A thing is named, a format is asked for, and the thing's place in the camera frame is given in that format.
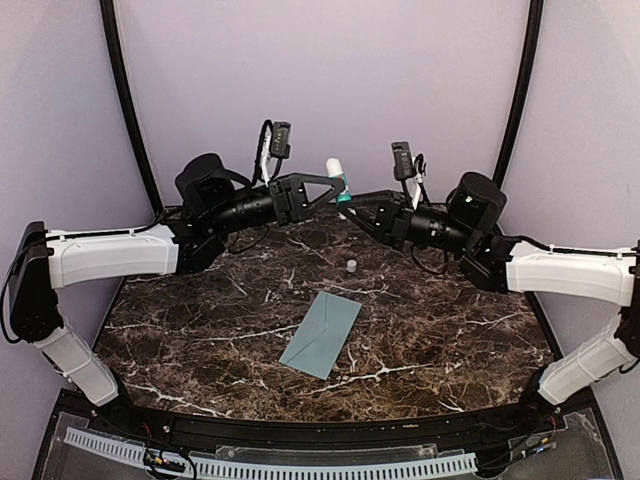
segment brown marble surface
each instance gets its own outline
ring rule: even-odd
[[[235,248],[262,232],[243,233]],[[436,252],[421,252],[425,263]],[[356,259],[358,270],[346,271]],[[327,381],[278,363],[319,291],[362,310]],[[551,360],[522,295],[423,273],[327,209],[190,276],[127,281],[96,352],[139,405],[251,420],[365,421],[504,405]]]

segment white cap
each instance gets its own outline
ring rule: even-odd
[[[344,173],[344,170],[342,170],[342,164],[340,163],[340,160],[338,160],[337,158],[328,159],[326,165],[327,165],[327,174],[330,177],[337,177]]]

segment black pole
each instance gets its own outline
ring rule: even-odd
[[[122,116],[127,126],[129,140],[131,141],[131,147],[136,157],[136,163],[138,164],[138,170],[140,171],[144,188],[147,191],[147,197],[149,198],[154,213],[157,215],[164,207],[162,205],[162,199],[160,198],[160,192],[158,191],[158,185],[153,178],[151,164],[149,163],[149,157],[144,148],[140,126],[138,125],[138,117],[136,116],[136,110],[133,106],[133,98],[131,97],[127,72],[124,66],[124,57],[122,56],[122,46],[120,45],[120,37],[118,36],[118,23],[116,21],[113,0],[100,0],[100,9],[102,10],[104,35],[107,40],[109,58],[111,59],[113,78],[116,82],[118,97],[120,98]]]
[[[533,70],[533,60],[536,56],[536,47],[538,45],[538,34],[540,33],[540,24],[542,23],[543,3],[543,0],[531,0],[529,5],[527,32],[525,33],[524,46],[522,48],[518,80],[516,81],[516,89],[513,93],[513,102],[511,103],[511,111],[509,112],[507,128],[505,129],[502,147],[498,155],[498,162],[493,171],[493,181],[500,188],[502,188],[504,178],[507,175],[509,161],[511,160],[513,147],[516,143],[516,137],[518,136],[520,120],[522,119],[522,111],[524,110],[524,104],[527,99],[531,71]]]

